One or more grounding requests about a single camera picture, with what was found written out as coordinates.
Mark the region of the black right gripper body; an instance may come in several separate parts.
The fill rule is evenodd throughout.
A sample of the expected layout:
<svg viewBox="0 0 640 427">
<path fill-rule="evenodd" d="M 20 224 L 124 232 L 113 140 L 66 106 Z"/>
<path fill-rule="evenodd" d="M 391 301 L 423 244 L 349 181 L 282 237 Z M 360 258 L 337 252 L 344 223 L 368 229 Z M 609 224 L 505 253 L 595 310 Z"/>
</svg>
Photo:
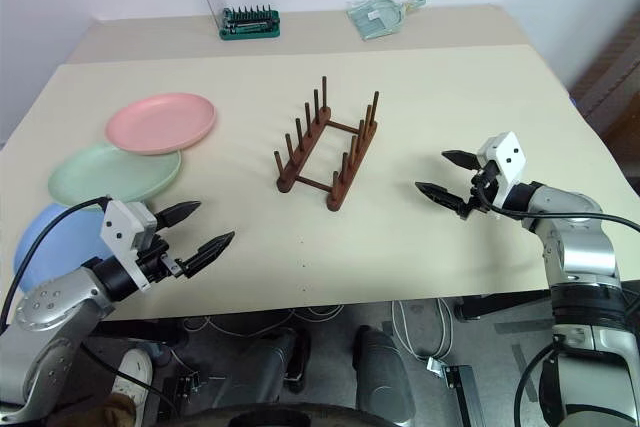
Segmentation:
<svg viewBox="0 0 640 427">
<path fill-rule="evenodd" d="M 492 210 L 492 203 L 488 197 L 489 187 L 496 179 L 496 172 L 493 168 L 480 170 L 471 179 L 470 197 L 462 203 L 458 209 L 458 216 L 462 220 L 467 220 L 470 214 L 477 210 L 482 213 L 488 213 Z"/>
</svg>

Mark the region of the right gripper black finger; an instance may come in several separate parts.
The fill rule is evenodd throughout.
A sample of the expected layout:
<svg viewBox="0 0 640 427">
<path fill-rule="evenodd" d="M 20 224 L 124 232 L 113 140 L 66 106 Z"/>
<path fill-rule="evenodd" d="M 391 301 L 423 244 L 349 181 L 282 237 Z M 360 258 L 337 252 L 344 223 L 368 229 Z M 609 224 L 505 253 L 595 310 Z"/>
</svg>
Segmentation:
<svg viewBox="0 0 640 427">
<path fill-rule="evenodd" d="M 469 205 L 463 198 L 450 193 L 446 188 L 428 182 L 415 182 L 415 187 L 429 200 L 453 211 L 462 220 L 468 218 Z"/>
<path fill-rule="evenodd" d="M 447 150 L 441 155 L 458 167 L 467 170 L 480 170 L 481 165 L 476 154 L 462 150 Z"/>
</svg>

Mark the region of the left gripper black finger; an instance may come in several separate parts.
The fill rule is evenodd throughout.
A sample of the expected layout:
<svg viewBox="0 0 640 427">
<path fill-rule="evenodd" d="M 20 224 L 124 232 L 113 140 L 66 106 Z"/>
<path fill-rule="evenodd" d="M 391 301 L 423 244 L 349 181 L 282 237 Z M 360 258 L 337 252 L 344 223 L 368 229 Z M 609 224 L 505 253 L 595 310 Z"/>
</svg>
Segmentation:
<svg viewBox="0 0 640 427">
<path fill-rule="evenodd" d="M 235 232 L 231 231 L 219 235 L 200 246 L 194 255 L 189 257 L 187 260 L 179 262 L 182 274 L 186 278 L 191 278 L 205 267 L 212 264 L 231 244 L 234 237 Z"/>
<path fill-rule="evenodd" d="M 189 217 L 201 206 L 200 201 L 184 201 L 167 207 L 155 214 L 156 232 L 171 228 Z"/>
</svg>

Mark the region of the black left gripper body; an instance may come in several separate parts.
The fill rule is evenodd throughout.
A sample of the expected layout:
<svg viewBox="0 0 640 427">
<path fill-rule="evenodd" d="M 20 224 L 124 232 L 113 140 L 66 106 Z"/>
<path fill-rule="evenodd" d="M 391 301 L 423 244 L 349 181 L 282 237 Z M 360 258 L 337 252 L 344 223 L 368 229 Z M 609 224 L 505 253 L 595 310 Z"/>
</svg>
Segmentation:
<svg viewBox="0 0 640 427">
<path fill-rule="evenodd" d="M 158 283 L 167 277 L 179 278 L 184 275 L 179 260 L 169 253 L 169 244 L 158 234 L 152 237 L 150 246 L 137 254 L 136 265 L 149 283 Z"/>
</svg>

